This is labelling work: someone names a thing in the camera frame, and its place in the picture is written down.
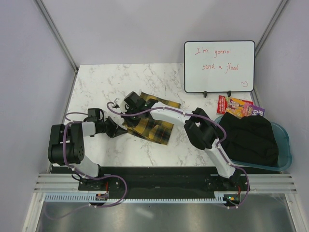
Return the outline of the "yellow plaid flannel shirt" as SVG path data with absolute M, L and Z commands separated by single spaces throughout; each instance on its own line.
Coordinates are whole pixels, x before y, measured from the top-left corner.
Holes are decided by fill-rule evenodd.
M 144 92 L 141 92 L 139 96 L 146 102 L 150 99 L 154 99 L 171 107 L 180 108 L 181 106 L 178 102 L 162 99 Z M 142 118 L 134 127 L 129 126 L 126 121 L 122 123 L 122 126 L 125 126 L 127 132 L 131 135 L 162 145 L 168 144 L 173 129 L 173 124 L 161 120 L 150 119 L 149 117 Z

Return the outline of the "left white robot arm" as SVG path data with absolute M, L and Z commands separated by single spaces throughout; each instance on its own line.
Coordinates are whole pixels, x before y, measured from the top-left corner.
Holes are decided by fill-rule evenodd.
M 106 178 L 99 174 L 100 166 L 86 156 L 84 138 L 96 134 L 115 138 L 126 133 L 127 130 L 116 124 L 111 117 L 105 117 L 102 109 L 90 108 L 83 121 L 51 127 L 48 159 L 51 164 L 66 166 L 89 178 L 89 185 L 95 190 L 101 190 L 106 185 Z

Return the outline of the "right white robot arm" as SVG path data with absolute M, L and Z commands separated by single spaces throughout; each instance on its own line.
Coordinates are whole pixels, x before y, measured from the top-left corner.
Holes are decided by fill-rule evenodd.
M 120 103 L 124 119 L 136 126 L 142 119 L 154 119 L 183 127 L 192 146 L 203 150 L 215 165 L 221 178 L 222 187 L 233 190 L 239 184 L 240 171 L 230 160 L 222 146 L 217 129 L 223 128 L 212 121 L 201 108 L 193 111 L 179 109 L 179 104 L 157 97 L 142 97 L 136 92 L 129 93 Z

